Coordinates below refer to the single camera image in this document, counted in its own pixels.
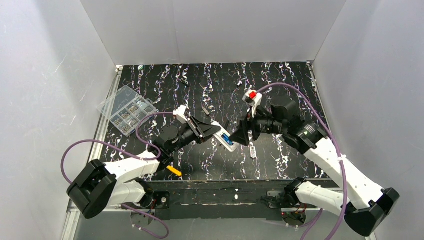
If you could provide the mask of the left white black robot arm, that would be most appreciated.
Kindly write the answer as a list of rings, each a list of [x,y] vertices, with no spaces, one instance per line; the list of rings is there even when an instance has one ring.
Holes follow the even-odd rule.
[[[106,207],[126,203],[141,204],[151,189],[143,177],[166,169],[174,153],[191,144],[201,144],[223,130],[218,123],[205,123],[194,117],[182,127],[165,126],[152,146],[139,155],[102,163],[90,161],[70,183],[67,195],[86,219],[99,215]]]

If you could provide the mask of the blue AA battery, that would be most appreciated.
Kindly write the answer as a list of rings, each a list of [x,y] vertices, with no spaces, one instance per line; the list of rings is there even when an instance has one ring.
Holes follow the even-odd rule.
[[[234,143],[230,140],[230,137],[226,134],[226,133],[223,133],[222,135],[221,135],[221,137],[222,137],[222,139],[229,145],[229,146],[233,146],[234,145]]]

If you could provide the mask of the white remote control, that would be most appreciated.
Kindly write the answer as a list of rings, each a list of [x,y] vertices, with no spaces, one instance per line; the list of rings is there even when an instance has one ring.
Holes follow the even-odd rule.
[[[234,152],[239,146],[239,143],[230,140],[230,134],[217,122],[211,123],[213,126],[219,127],[219,131],[214,133],[213,136],[216,138],[222,146],[224,146],[229,152]]]

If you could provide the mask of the white remote battery cover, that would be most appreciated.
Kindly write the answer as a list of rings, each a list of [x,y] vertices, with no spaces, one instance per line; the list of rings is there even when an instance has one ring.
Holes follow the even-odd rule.
[[[250,157],[252,159],[256,159],[257,158],[257,151],[256,148],[254,146],[250,147]]]

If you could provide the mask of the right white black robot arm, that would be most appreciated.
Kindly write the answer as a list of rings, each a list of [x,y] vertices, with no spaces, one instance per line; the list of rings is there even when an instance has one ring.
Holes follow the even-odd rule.
[[[248,146],[261,134],[281,135],[290,147],[317,164],[343,189],[338,193],[298,177],[284,188],[281,197],[286,203],[313,205],[341,215],[354,232],[364,237],[370,236],[391,213],[399,193],[373,182],[344,155],[337,154],[324,129],[303,120],[293,100],[283,99],[270,110],[261,106],[258,93],[251,92],[243,101],[250,109],[230,136],[232,142]]]

